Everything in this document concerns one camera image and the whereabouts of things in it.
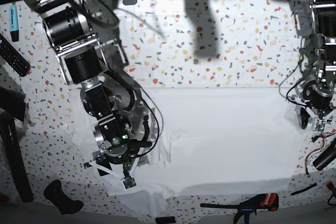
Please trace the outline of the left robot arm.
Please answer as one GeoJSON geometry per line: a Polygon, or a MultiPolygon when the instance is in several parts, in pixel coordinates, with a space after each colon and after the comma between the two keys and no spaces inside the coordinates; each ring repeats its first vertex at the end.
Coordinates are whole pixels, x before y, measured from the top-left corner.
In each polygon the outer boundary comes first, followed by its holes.
{"type": "Polygon", "coordinates": [[[298,120],[323,132],[335,115],[335,0],[309,0],[312,21],[312,62],[299,82],[298,120]]]}

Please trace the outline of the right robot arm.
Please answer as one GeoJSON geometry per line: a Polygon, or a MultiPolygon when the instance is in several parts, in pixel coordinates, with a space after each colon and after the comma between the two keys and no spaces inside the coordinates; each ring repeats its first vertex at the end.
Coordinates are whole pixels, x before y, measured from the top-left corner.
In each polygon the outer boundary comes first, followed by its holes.
{"type": "Polygon", "coordinates": [[[48,42],[59,59],[66,84],[92,83],[101,89],[98,75],[107,73],[128,93],[125,118],[135,118],[134,85],[143,81],[166,91],[163,107],[167,115],[159,131],[174,137],[178,148],[172,163],[157,164],[155,145],[145,142],[149,164],[139,170],[143,177],[164,173],[206,171],[212,165],[226,169],[241,166],[256,173],[258,169],[274,172],[290,162],[291,153],[303,139],[304,131],[295,128],[287,108],[275,101],[269,91],[251,89],[240,82],[230,84],[228,65],[232,61],[227,42],[243,41],[254,51],[253,36],[242,31],[238,37],[229,33],[236,25],[261,20],[261,10],[243,10],[254,0],[159,0],[159,12],[150,12],[158,28],[153,29],[153,43],[147,56],[153,57],[159,42],[171,41],[158,50],[153,67],[134,60],[135,73],[124,72],[115,60],[107,63],[95,27],[108,31],[120,43],[117,6],[108,8],[109,18],[102,20],[90,13],[86,0],[24,0],[43,18],[48,42]]]}

